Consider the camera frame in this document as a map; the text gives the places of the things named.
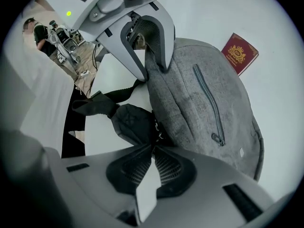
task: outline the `white robotic arm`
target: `white robotic arm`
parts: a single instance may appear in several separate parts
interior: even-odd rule
[[[131,44],[141,33],[157,64],[168,70],[174,24],[156,0],[47,0],[62,20],[86,41],[98,41],[139,80],[148,76]]]

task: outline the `gray backpack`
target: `gray backpack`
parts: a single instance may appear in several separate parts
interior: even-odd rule
[[[153,113],[117,104],[131,96],[139,80],[128,89],[74,101],[73,109],[83,115],[107,115],[116,133],[133,145],[177,146],[223,160],[259,179],[263,138],[244,85],[219,50],[176,38],[167,72],[161,71],[149,48],[145,68]]]
[[[223,160],[259,179],[264,158],[261,131],[244,85],[218,49],[176,38],[167,73],[151,51],[145,68],[155,117],[174,145]]]

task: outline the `backpack zipper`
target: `backpack zipper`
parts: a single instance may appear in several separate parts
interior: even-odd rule
[[[223,126],[222,126],[222,122],[220,120],[220,116],[219,116],[219,109],[218,109],[218,105],[215,102],[212,93],[210,92],[206,81],[204,79],[203,74],[201,73],[201,70],[199,68],[199,66],[197,64],[193,65],[193,70],[194,70],[194,74],[199,82],[199,85],[201,87],[201,89],[204,91],[206,97],[208,98],[212,109],[213,109],[213,113],[215,116],[215,120],[217,123],[217,129],[218,129],[218,134],[213,133],[211,135],[211,138],[217,142],[220,146],[224,146],[225,145],[225,136],[224,136],[224,130],[223,130]]]

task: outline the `red passport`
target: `red passport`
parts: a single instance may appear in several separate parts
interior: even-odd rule
[[[235,33],[222,49],[222,53],[238,75],[241,75],[258,56],[257,49]]]

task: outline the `zipper pull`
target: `zipper pull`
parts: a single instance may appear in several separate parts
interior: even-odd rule
[[[213,134],[211,135],[211,138],[212,138],[215,142],[217,142],[220,146],[224,146],[225,141],[222,140],[222,139],[221,139],[218,135],[216,135],[215,133],[213,133]]]

